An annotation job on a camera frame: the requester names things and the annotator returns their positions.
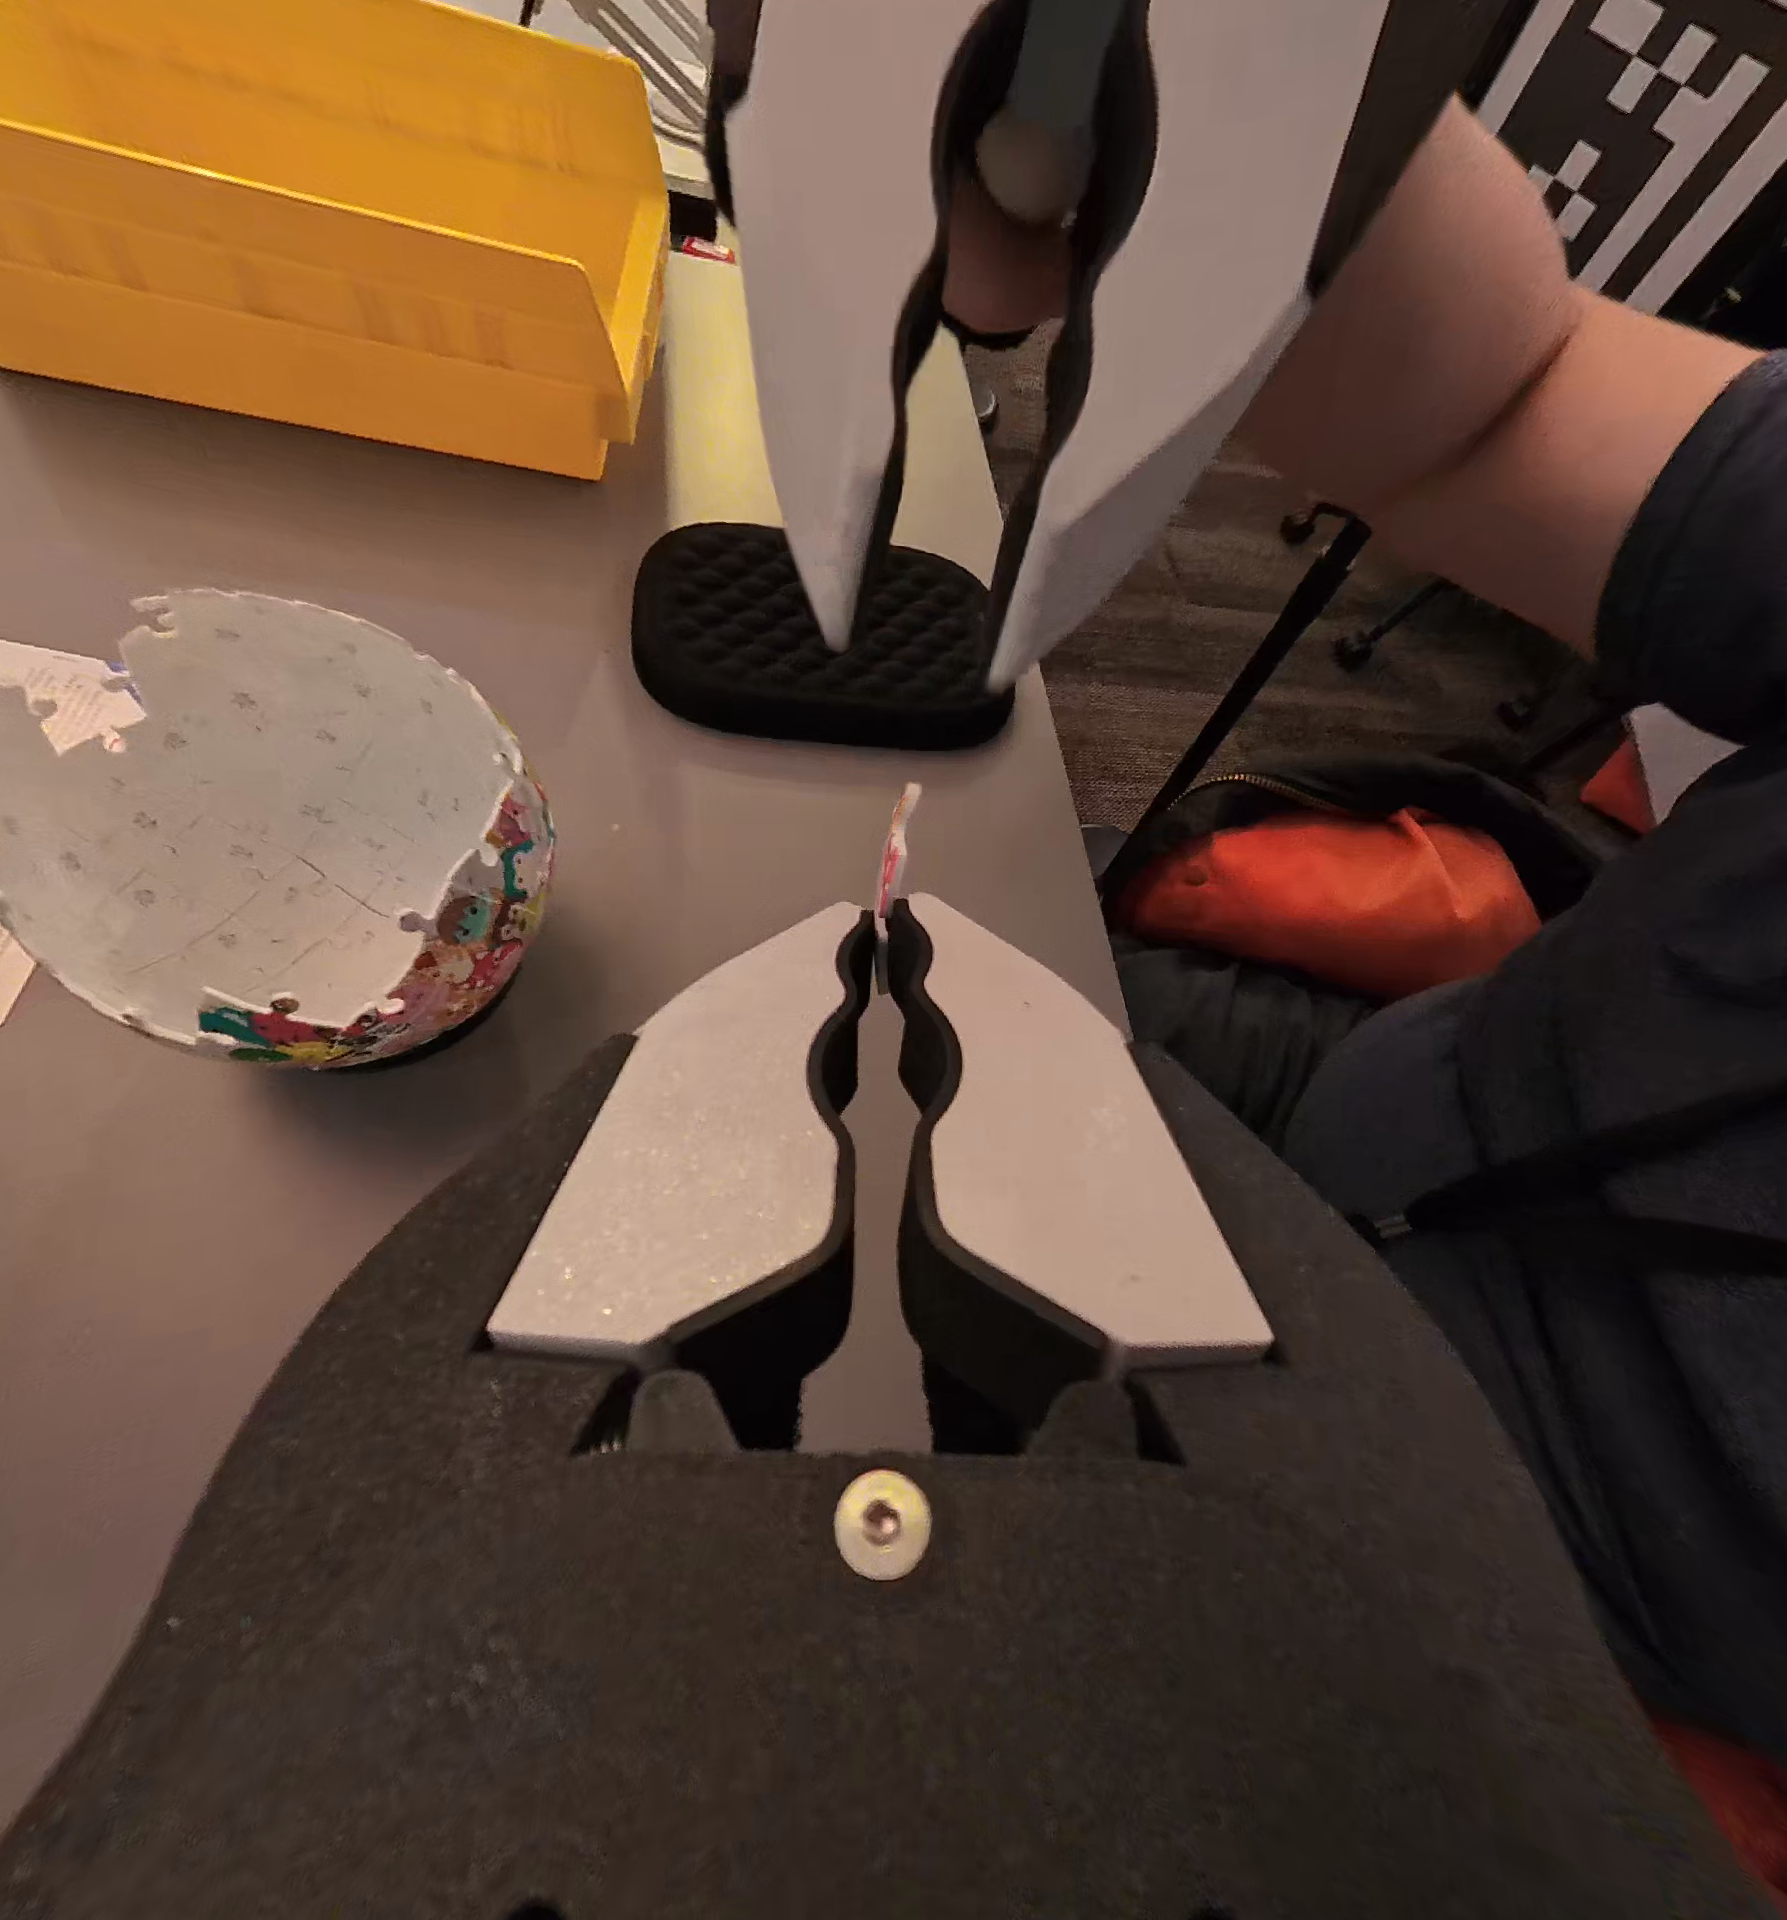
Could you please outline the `orange cloth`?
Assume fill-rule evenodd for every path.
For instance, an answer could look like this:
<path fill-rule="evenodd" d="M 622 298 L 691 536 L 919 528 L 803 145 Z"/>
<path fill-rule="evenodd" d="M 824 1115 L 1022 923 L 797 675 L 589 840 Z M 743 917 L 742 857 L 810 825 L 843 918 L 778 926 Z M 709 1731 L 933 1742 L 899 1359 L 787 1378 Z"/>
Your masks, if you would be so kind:
<path fill-rule="evenodd" d="M 1490 971 L 1541 926 L 1508 852 L 1417 810 L 1300 810 L 1188 839 L 1119 894 L 1124 931 L 1398 1000 Z"/>

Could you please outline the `black white printed tag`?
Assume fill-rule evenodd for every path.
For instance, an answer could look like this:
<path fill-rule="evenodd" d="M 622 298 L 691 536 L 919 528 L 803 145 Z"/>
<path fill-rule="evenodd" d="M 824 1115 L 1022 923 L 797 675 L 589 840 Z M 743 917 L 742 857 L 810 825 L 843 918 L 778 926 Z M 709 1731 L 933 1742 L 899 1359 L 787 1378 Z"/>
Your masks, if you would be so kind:
<path fill-rule="evenodd" d="M 1606 300 L 1703 323 L 1787 241 L 1787 3 L 1511 4 L 1469 103 Z"/>

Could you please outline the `person's right forearm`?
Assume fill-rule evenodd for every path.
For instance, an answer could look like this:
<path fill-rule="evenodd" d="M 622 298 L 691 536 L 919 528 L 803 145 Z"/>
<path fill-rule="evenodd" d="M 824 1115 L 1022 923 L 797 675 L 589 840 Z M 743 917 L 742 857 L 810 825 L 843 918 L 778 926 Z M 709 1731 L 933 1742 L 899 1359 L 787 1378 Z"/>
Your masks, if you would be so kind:
<path fill-rule="evenodd" d="M 1239 438 L 1409 566 L 1591 656 L 1635 514 L 1757 361 L 1573 285 L 1525 171 L 1449 102 Z"/>

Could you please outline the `white puzzle piece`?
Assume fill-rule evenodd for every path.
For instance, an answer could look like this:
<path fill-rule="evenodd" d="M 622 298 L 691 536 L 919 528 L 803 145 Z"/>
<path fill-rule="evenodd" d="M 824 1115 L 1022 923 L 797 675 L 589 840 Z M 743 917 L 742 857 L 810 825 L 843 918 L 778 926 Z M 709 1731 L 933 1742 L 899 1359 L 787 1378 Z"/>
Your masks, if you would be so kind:
<path fill-rule="evenodd" d="M 889 993 L 889 917 L 906 897 L 908 833 L 924 797 L 922 783 L 908 780 L 892 810 L 878 863 L 874 887 L 874 993 Z"/>

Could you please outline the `black bag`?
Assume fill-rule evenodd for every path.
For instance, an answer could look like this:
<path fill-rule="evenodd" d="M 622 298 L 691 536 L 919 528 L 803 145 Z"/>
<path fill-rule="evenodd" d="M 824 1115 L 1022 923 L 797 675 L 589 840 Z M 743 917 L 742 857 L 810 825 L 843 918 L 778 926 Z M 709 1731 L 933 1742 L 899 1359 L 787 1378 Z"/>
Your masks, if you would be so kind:
<path fill-rule="evenodd" d="M 1326 1056 L 1361 1023 L 1410 996 L 1386 1003 L 1343 995 L 1274 966 L 1144 942 L 1123 928 L 1117 903 L 1132 878 L 1188 839 L 1300 810 L 1352 817 L 1417 810 L 1479 830 L 1508 852 L 1539 928 L 1582 900 L 1611 855 L 1604 833 L 1579 827 L 1493 773 L 1444 755 L 1368 749 L 1248 761 L 1198 780 L 1144 825 L 1088 827 L 1132 1037 L 1169 1055 L 1271 1147 L 1285 1140 L 1298 1099 Z"/>

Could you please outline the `black cushioned pad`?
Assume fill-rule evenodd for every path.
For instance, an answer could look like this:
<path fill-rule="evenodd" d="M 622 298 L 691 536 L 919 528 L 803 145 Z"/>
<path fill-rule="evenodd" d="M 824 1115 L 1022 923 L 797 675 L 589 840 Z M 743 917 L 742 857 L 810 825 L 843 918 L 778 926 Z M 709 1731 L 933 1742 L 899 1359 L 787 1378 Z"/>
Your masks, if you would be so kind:
<path fill-rule="evenodd" d="M 892 546 L 863 592 L 854 641 L 832 651 L 780 529 L 693 524 L 641 558 L 633 663 L 665 712 L 714 733 L 970 751 L 1014 708 L 1012 689 L 986 686 L 985 602 L 966 569 Z"/>

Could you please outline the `yellow plastic bin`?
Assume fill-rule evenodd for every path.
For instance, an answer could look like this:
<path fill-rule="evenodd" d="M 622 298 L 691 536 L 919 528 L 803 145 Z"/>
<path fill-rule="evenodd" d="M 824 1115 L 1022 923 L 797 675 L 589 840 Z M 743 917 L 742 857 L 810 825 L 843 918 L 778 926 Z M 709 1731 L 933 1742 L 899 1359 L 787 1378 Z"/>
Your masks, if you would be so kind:
<path fill-rule="evenodd" d="M 600 480 L 665 295 L 641 70 L 446 4 L 0 3 L 0 369 Z"/>

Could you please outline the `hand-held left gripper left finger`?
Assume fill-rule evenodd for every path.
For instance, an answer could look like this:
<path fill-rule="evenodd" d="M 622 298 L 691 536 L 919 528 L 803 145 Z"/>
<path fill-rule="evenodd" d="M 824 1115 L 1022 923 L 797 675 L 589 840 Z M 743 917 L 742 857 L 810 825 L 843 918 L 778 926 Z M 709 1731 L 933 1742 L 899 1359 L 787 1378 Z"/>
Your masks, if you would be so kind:
<path fill-rule="evenodd" d="M 499 1353 L 706 1380 L 743 1449 L 794 1449 L 853 1309 L 843 1123 L 874 918 L 830 903 L 641 1023 L 486 1324 Z"/>

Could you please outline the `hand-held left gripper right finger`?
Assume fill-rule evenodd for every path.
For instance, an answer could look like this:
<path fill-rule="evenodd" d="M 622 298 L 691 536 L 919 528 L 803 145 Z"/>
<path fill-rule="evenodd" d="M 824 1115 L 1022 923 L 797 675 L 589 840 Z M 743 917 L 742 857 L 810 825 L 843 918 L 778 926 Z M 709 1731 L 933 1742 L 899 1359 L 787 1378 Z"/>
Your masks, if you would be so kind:
<path fill-rule="evenodd" d="M 917 1131 L 906 1330 L 977 1425 L 1066 1387 L 1254 1365 L 1272 1330 L 1114 1022 L 947 900 L 895 900 L 889 996 Z"/>

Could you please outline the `person's right hand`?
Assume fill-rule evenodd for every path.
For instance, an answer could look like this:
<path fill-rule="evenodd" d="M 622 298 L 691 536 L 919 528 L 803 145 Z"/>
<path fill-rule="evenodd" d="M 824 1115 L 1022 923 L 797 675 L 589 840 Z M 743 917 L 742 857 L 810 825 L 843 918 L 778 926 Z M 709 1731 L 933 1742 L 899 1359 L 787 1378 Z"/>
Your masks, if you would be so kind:
<path fill-rule="evenodd" d="M 1061 223 L 1026 223 L 985 186 L 954 181 L 947 221 L 942 317 L 970 345 L 1020 345 L 1066 315 L 1073 291 L 1073 239 Z"/>

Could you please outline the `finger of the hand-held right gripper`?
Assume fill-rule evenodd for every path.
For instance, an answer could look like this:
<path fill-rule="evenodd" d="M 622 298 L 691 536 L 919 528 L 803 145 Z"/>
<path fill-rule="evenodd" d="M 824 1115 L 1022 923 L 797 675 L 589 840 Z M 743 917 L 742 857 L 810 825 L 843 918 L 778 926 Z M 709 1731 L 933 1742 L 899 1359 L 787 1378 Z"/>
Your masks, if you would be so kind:
<path fill-rule="evenodd" d="M 720 6 L 720 132 L 773 488 L 819 636 L 854 641 L 938 323 L 938 117 L 983 4 Z"/>
<path fill-rule="evenodd" d="M 1058 347 L 1076 414 L 993 590 L 990 689 L 1014 686 L 1146 551 L 1310 311 L 1308 276 L 1386 4 L 1162 3 L 1138 208 Z"/>

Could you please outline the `black chair base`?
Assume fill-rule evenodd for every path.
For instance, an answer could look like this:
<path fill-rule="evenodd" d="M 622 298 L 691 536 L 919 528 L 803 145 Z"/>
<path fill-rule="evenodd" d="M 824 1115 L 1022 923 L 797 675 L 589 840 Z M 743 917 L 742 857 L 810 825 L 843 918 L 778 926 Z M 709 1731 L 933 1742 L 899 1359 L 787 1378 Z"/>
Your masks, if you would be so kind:
<path fill-rule="evenodd" d="M 1441 578 L 1415 585 L 1371 623 L 1333 641 L 1347 675 L 1368 675 L 1386 652 L 1403 667 L 1435 669 L 1456 691 L 1496 694 L 1496 720 L 1527 733 L 1552 705 L 1578 694 L 1578 663 L 1559 641 Z"/>

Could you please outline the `partly built puzzle ball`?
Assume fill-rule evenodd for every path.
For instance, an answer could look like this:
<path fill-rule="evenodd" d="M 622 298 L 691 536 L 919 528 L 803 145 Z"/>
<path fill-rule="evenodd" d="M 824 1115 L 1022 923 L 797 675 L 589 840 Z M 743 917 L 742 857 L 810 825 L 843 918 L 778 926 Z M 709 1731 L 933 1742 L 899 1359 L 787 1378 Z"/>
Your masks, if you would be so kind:
<path fill-rule="evenodd" d="M 57 751 L 0 686 L 0 926 L 194 1059 L 330 1070 L 465 1022 L 534 946 L 555 830 L 455 669 L 297 600 L 138 602 L 142 714 Z"/>

